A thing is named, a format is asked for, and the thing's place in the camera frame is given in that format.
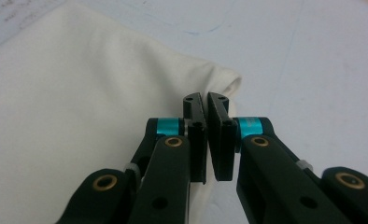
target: black plastic part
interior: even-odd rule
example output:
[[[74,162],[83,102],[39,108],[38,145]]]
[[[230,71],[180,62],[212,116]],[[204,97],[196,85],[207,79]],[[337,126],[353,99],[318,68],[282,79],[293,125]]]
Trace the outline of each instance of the black plastic part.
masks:
[[[174,138],[170,140],[173,144],[179,141],[181,144],[169,147],[166,144],[169,138]],[[188,139],[183,136],[161,138],[154,149],[128,223],[188,223],[190,172]]]
[[[274,126],[272,125],[271,120],[268,118],[259,118],[262,124],[263,135],[271,137],[275,140],[275,142],[283,149],[284,152],[292,159],[292,161],[297,162],[300,159],[277,137],[274,131]],[[319,178],[308,168],[303,170],[304,173],[307,174],[309,178],[315,183],[319,184]]]
[[[111,189],[96,190],[94,181],[104,175],[115,176],[117,184]],[[57,223],[126,223],[130,215],[131,195],[123,172],[108,169],[97,171],[82,182]]]
[[[266,135],[244,138],[237,193],[248,220],[255,223],[350,223],[280,144]]]
[[[368,176],[334,167],[324,171],[320,185],[353,223],[368,223]]]
[[[183,99],[187,137],[191,142],[191,182],[206,182],[207,125],[201,94],[193,93]]]
[[[230,181],[234,175],[234,153],[237,122],[228,117],[227,97],[210,92],[207,95],[209,128],[208,141],[214,174],[218,181]]]
[[[152,156],[152,152],[158,138],[157,124],[158,119],[149,119],[144,138],[131,160],[132,163],[137,164],[140,168],[141,176],[144,176],[147,171],[149,160]]]

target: white background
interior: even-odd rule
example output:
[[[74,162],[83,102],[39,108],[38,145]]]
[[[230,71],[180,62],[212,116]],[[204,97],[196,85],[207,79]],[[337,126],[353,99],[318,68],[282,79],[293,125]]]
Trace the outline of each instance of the white background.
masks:
[[[0,45],[62,2],[0,1]],[[368,175],[368,0],[82,2],[240,73],[238,115],[268,117],[317,175],[333,166]],[[247,223],[235,182],[212,195],[204,223]]]

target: screw hole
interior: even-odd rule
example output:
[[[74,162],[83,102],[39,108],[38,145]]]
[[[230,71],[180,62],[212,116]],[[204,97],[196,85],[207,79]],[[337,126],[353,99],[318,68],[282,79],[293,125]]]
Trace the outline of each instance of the screw hole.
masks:
[[[168,201],[164,197],[159,197],[152,201],[152,207],[158,210],[164,209],[167,205]]]
[[[99,180],[99,182],[97,182],[97,186],[100,187],[100,188],[105,188],[108,185],[110,185],[111,183],[112,183],[112,178],[107,177],[107,178]]]
[[[301,197],[300,202],[303,206],[307,208],[315,209],[318,207],[318,203],[314,199],[306,197],[306,196]]]
[[[169,143],[170,145],[175,145],[175,144],[177,144],[177,143],[178,143],[178,140],[177,140],[176,138],[172,138],[172,139],[169,139],[168,143]]]
[[[261,139],[261,138],[255,139],[254,142],[256,142],[258,144],[265,144],[265,140],[264,139]]]

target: fabric fold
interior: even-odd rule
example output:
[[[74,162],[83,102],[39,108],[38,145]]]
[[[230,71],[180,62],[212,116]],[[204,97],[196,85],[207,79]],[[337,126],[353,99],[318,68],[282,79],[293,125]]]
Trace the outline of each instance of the fabric fold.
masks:
[[[79,3],[54,9],[0,46],[0,223],[57,221],[87,175],[123,169],[148,118],[240,79]]]

